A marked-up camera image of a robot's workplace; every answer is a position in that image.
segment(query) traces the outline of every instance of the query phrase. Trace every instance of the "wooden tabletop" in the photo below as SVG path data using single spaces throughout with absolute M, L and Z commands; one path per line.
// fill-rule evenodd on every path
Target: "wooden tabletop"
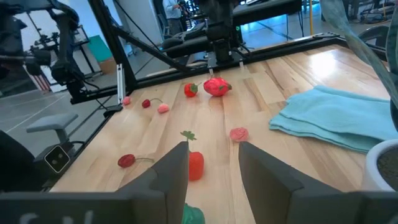
M 196 134 L 191 151 L 205 157 L 205 174 L 190 182 L 187 203 L 202 209 L 207 223 L 254 223 L 243 188 L 238 144 L 229 131 L 249 130 L 249 142 L 296 169 L 343 191 L 360 188 L 365 155 L 312 138 L 268 129 L 268 121 L 295 93 L 326 85 L 381 98 L 387 91 L 372 68 L 338 45 L 300 52 L 217 73 L 233 86 L 223 97 L 211 97 L 203 86 L 186 98 L 184 84 L 200 83 L 209 74 L 134 91 L 132 104 L 115 114 L 53 187 L 53 192 L 112 192 L 152 164 L 137 161 L 122 169 L 125 154 L 161 158 L 184 137 Z M 157 102 L 143 109 L 144 99 L 160 98 L 170 111 L 158 114 Z

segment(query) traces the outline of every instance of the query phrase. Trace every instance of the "folded towel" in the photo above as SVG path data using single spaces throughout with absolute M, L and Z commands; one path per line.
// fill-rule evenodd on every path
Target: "folded towel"
M 390 102 L 325 86 L 291 96 L 269 121 L 269 129 L 313 137 L 367 153 L 373 146 L 398 139 Z

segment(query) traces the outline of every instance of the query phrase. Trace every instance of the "plant pot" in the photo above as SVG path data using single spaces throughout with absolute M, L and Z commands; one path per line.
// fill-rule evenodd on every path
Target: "plant pot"
M 382 177 L 377 161 L 384 153 L 397 149 L 398 140 L 388 140 L 374 146 L 366 155 L 362 190 L 395 191 Z

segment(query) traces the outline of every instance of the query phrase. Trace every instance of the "blue cloth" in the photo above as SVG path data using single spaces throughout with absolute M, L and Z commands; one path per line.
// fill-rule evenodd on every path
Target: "blue cloth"
M 287 106 L 269 121 L 269 129 L 362 153 L 382 141 L 398 139 L 389 100 L 316 86 L 286 102 Z
M 173 9 L 177 3 L 176 0 L 163 0 L 163 8 L 168 19 L 179 19 L 181 17 L 181 10 L 179 8 Z

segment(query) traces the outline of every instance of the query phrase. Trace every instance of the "green toy object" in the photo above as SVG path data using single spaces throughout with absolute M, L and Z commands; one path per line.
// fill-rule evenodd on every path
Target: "green toy object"
M 182 224 L 205 224 L 205 215 L 199 208 L 184 205 Z

